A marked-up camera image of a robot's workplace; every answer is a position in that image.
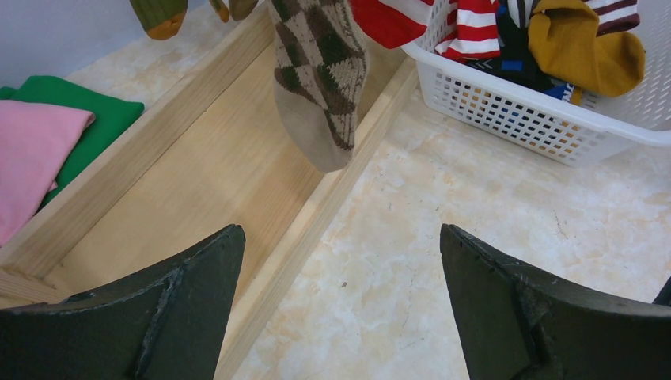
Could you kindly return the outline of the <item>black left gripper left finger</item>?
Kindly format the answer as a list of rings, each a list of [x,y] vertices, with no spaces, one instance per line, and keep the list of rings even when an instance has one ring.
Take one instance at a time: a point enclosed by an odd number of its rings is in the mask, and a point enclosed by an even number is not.
[[[229,225],[61,302],[2,310],[2,378],[213,378],[245,242]]]

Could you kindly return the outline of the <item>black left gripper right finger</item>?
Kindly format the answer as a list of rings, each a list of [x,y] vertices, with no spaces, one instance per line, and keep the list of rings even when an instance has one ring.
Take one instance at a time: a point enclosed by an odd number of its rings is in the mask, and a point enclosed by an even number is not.
[[[448,224],[440,252],[470,378],[669,378],[669,285],[650,303],[596,291]]]

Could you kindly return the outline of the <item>beige argyle sock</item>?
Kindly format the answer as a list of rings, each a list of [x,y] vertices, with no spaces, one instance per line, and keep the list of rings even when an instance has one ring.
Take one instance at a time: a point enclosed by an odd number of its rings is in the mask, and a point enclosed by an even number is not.
[[[280,120],[322,173],[345,167],[369,69],[365,39],[347,1],[270,1],[274,96]]]

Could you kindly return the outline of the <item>red white striped sock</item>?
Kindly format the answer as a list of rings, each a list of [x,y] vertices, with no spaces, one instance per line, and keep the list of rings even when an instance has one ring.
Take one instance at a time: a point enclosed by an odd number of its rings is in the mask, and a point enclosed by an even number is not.
[[[434,0],[350,0],[354,21],[372,40],[398,48],[426,31]]]

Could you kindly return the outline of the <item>taupe sock maroon striped cuff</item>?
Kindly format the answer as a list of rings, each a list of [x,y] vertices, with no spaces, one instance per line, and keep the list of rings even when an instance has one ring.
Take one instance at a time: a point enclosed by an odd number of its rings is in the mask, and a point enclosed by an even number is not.
[[[627,32],[640,24],[637,0],[589,0],[584,3],[599,17],[598,36]]]

